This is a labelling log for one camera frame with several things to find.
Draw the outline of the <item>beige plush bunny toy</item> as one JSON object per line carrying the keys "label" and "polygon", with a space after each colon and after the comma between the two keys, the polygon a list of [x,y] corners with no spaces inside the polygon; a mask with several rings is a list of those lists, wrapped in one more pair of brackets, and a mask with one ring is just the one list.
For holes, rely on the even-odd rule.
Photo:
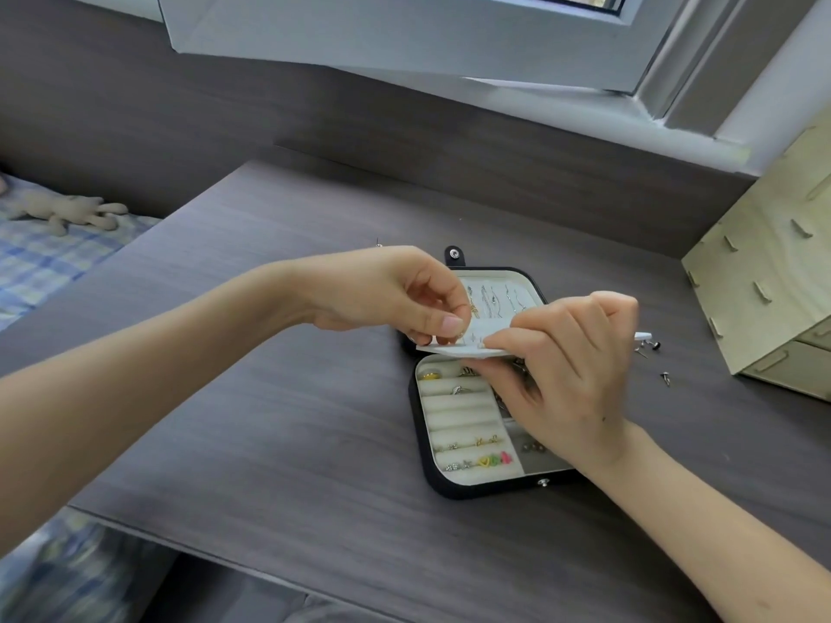
{"label": "beige plush bunny toy", "polygon": [[118,227],[116,216],[129,213],[126,205],[106,202],[99,197],[67,196],[60,194],[30,192],[23,194],[17,202],[10,204],[7,211],[9,220],[36,219],[47,222],[51,232],[62,237],[68,233],[69,225],[93,226],[104,231]]}

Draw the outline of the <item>white window frame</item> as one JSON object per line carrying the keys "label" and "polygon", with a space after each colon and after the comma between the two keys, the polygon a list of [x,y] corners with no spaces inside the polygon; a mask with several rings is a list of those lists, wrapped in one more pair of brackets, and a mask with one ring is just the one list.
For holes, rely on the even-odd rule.
{"label": "white window frame", "polygon": [[475,106],[758,176],[831,104],[831,0],[691,0],[632,96],[465,80]]}

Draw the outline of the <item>person's left forearm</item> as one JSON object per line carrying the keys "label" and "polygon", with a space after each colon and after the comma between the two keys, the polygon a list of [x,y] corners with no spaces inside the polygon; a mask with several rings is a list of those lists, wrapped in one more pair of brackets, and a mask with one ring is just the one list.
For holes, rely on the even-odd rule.
{"label": "person's left forearm", "polygon": [[0,378],[0,556],[161,419],[308,311],[301,262],[211,292]]}

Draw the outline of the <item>row of dangling earrings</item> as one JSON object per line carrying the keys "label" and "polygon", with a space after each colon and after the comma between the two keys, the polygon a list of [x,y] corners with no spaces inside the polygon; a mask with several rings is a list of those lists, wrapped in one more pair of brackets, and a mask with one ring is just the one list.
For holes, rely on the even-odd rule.
{"label": "row of dangling earrings", "polygon": [[535,305],[535,297],[514,282],[463,280],[474,319],[501,319]]}

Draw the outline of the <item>black jewelry box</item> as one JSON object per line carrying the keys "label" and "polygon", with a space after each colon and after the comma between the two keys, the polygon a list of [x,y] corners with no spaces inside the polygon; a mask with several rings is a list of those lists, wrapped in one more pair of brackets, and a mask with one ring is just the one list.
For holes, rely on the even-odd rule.
{"label": "black jewelry box", "polygon": [[[449,246],[445,264],[463,280],[514,282],[535,297],[535,305],[546,299],[534,279],[515,267],[472,267],[463,251]],[[520,444],[535,440],[512,417],[504,401],[473,368],[456,358],[415,350],[415,344],[398,334],[403,350],[415,358],[408,389],[416,441],[425,479],[444,498],[468,500],[503,492],[548,488],[576,483],[584,477],[569,463],[547,449],[545,453],[522,453]],[[458,440],[487,438],[497,434],[495,445],[434,453],[433,447]],[[514,462],[493,468],[478,468],[478,458],[501,451]]]}

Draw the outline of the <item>blue plaid bed sheet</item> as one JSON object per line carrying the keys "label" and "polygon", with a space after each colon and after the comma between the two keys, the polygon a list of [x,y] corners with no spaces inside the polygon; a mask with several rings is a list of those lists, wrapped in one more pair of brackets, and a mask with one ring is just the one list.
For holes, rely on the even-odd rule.
{"label": "blue plaid bed sheet", "polygon": [[30,192],[60,194],[0,173],[0,332],[161,221],[129,212],[116,216],[116,230],[69,225],[58,237],[45,221],[8,219],[10,204]]}

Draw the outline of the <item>person's right forearm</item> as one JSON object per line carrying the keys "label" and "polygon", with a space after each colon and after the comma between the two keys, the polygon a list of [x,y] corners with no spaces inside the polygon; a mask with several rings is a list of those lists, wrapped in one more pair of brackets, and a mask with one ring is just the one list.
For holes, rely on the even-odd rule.
{"label": "person's right forearm", "polygon": [[831,571],[674,460],[603,419],[572,463],[694,583],[724,623],[831,623]]}

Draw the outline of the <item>person's right hand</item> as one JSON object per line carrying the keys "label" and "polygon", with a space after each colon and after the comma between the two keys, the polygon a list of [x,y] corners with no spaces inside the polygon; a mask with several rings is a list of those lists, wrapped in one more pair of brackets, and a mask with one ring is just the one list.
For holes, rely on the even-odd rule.
{"label": "person's right hand", "polygon": [[[570,297],[599,295],[605,299],[611,294],[633,298],[639,308],[635,297],[617,292]],[[553,343],[548,370],[553,384],[546,394],[501,396],[491,387],[523,429],[590,478],[616,462],[626,450],[628,423],[623,409],[633,355],[634,351],[616,360],[602,354],[599,359],[575,366]]]}

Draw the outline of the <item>white window sash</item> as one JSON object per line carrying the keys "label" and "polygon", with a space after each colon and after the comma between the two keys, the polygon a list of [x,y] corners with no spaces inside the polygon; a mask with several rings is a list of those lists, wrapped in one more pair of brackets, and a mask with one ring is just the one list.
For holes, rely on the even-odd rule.
{"label": "white window sash", "polygon": [[178,53],[631,93],[686,0],[158,0]]}

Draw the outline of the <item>white earring holder panel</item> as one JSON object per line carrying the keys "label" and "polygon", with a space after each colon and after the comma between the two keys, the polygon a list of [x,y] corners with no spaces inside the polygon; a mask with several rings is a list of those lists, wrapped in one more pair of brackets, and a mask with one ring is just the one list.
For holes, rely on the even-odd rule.
{"label": "white earring holder panel", "polygon": [[650,333],[637,330],[638,306],[633,298],[623,295],[570,297],[545,307],[539,306],[518,313],[510,320],[473,319],[460,345],[441,344],[438,338],[417,345],[415,350],[458,360],[482,360],[509,357],[508,352],[490,348],[487,339],[501,331],[543,331],[577,366],[602,354],[616,360],[625,359],[635,349],[638,340],[652,339]]}

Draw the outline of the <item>blue plaid clothing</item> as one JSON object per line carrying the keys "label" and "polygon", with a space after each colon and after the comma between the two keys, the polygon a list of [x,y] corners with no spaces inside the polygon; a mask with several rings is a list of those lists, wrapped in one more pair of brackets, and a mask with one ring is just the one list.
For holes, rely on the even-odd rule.
{"label": "blue plaid clothing", "polygon": [[64,508],[0,557],[0,623],[138,623],[178,557]]}

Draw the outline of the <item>light wooden drawer organizer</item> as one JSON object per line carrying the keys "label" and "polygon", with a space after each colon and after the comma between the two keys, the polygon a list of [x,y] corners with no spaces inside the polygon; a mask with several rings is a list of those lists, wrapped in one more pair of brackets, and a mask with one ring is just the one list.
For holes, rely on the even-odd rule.
{"label": "light wooden drawer organizer", "polygon": [[733,376],[831,403],[831,112],[682,258]]}

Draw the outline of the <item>row of small stud earrings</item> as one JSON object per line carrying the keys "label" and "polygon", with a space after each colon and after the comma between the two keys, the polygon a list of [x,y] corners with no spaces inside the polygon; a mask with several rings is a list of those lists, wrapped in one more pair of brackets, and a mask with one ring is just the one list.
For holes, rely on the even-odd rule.
{"label": "row of small stud earrings", "polygon": [[474,440],[458,440],[450,443],[442,443],[433,447],[434,453],[444,453],[453,450],[466,450],[471,448],[479,448],[483,446],[495,445],[503,442],[503,438],[497,434],[493,434],[487,438],[475,438]]}

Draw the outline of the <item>person's left hand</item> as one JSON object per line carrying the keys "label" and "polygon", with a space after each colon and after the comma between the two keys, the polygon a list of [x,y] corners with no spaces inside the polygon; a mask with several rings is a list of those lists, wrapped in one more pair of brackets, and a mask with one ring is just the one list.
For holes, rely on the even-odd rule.
{"label": "person's left hand", "polygon": [[458,276],[417,247],[376,247],[304,258],[297,264],[298,293],[306,321],[325,331],[388,325],[418,345],[434,338],[409,337],[409,301],[465,304]]}

